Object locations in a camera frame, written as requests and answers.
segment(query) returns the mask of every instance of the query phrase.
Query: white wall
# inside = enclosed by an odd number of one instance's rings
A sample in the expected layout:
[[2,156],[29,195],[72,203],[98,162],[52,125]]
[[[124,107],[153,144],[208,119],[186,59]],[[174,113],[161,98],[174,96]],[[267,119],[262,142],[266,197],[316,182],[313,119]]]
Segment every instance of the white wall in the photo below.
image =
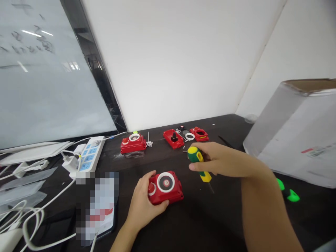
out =
[[288,0],[237,114],[260,115],[281,81],[336,78],[336,1]]
[[82,0],[129,130],[234,113],[284,0]]

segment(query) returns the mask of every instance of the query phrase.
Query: hand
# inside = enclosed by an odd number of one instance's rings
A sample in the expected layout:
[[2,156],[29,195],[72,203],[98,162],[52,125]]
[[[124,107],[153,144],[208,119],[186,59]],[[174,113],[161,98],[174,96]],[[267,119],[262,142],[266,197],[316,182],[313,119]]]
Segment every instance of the hand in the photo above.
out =
[[156,171],[151,171],[144,175],[139,179],[134,189],[126,224],[137,232],[156,216],[163,213],[169,204],[169,200],[166,200],[160,205],[154,206],[148,199],[149,178],[154,176],[155,173]]
[[205,161],[191,163],[189,169],[192,171],[206,171],[229,177],[259,176],[270,171],[260,160],[219,143],[193,143],[191,146],[204,152]]

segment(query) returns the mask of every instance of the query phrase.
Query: black knob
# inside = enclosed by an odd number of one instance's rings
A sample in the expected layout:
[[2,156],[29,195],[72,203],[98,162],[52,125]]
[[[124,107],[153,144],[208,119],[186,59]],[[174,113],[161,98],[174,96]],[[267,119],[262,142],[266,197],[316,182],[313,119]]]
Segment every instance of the black knob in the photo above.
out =
[[171,137],[171,140],[172,140],[173,142],[177,142],[178,138],[177,138],[175,132],[173,133],[173,136]]

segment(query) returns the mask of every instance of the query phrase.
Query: label on box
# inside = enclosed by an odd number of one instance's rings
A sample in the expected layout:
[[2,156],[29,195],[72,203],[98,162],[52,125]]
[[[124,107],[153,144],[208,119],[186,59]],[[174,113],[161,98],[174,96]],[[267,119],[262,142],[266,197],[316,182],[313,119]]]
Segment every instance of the label on box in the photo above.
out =
[[336,143],[332,143],[325,147],[316,146],[314,148],[310,148],[304,151],[301,151],[302,154],[306,154],[311,158],[323,158],[324,156],[329,156],[331,153],[336,151]]

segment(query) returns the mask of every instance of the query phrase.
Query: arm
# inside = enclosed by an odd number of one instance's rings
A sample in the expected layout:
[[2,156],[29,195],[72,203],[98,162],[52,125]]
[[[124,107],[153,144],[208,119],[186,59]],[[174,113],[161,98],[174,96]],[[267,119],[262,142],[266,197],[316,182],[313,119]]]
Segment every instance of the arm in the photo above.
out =
[[273,172],[258,159],[218,143],[194,143],[209,162],[190,170],[241,177],[243,228],[249,252],[303,252]]
[[151,171],[139,179],[133,192],[127,219],[115,238],[110,252],[131,251],[139,231],[166,210],[169,200],[154,206],[148,199],[149,178],[155,173],[156,171]]

